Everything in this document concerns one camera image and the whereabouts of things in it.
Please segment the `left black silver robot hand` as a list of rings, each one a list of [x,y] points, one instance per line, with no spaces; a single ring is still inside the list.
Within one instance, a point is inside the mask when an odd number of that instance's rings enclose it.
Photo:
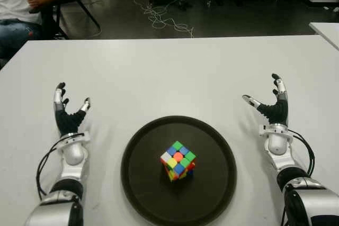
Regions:
[[[61,137],[69,133],[77,133],[80,124],[91,107],[91,100],[88,97],[84,100],[84,103],[77,112],[68,114],[66,112],[66,105],[69,99],[63,99],[66,93],[65,86],[66,84],[64,82],[59,83],[53,96],[55,120]]]

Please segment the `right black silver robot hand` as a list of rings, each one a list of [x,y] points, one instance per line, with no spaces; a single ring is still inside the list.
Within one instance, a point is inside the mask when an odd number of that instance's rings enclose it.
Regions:
[[[276,89],[272,93],[276,97],[276,103],[267,105],[259,102],[249,95],[243,95],[242,99],[264,115],[269,124],[281,124],[288,126],[288,93],[282,78],[277,74],[272,74],[273,83]]]

